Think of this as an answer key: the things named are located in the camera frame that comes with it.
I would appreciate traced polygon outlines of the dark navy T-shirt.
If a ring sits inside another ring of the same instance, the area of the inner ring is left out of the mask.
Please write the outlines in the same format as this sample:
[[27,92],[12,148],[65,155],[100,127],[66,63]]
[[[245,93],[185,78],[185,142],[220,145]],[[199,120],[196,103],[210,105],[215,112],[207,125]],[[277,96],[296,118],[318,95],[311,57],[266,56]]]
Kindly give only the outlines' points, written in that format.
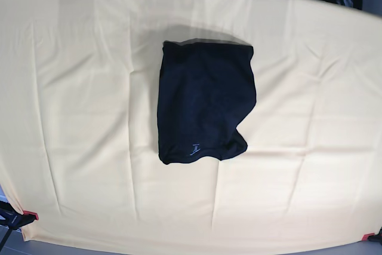
[[234,158],[248,144],[238,125],[257,101],[250,45],[166,41],[159,74],[159,159],[189,164]]

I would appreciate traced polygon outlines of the yellow table cloth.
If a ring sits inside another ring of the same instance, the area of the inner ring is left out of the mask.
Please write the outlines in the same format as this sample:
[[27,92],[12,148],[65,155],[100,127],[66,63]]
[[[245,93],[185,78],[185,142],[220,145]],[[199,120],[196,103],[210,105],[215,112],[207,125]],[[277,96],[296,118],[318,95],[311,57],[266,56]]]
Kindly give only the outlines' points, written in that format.
[[[165,165],[162,43],[254,47],[228,161]],[[381,228],[381,18],[315,0],[1,0],[1,187],[38,240],[289,253]]]

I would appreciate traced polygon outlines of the left red-tipped table clamp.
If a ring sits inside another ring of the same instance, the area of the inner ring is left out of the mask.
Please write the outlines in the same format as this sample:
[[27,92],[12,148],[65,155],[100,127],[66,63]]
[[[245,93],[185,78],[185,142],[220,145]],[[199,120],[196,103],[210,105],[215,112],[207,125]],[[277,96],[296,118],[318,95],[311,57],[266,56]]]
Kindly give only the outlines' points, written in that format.
[[24,211],[23,214],[18,213],[10,203],[1,201],[1,226],[6,226],[11,230],[20,229],[23,226],[39,220],[36,213]]

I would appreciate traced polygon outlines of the red-tipped table clamp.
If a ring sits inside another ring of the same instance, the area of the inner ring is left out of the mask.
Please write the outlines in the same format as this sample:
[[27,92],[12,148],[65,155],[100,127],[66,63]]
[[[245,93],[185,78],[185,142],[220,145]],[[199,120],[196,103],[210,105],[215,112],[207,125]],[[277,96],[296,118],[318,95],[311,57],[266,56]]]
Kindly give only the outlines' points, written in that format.
[[6,226],[11,230],[20,229],[23,226],[39,220],[36,213],[24,211],[23,214],[18,213],[10,203],[1,201],[1,226]]
[[375,234],[375,233],[371,233],[371,234],[366,234],[362,237],[362,241],[369,241],[369,242],[377,242],[379,244],[382,243],[382,229],[380,229],[380,231]]

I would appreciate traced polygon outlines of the right red-tipped table clamp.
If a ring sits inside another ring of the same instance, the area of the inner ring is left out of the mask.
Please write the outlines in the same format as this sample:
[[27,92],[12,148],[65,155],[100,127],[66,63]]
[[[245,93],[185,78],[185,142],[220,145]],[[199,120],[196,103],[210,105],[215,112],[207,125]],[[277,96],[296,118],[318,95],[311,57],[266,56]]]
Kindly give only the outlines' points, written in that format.
[[369,241],[369,242],[377,242],[379,244],[382,243],[382,229],[380,229],[380,231],[375,234],[375,233],[371,233],[371,234],[366,234],[362,237],[362,241]]

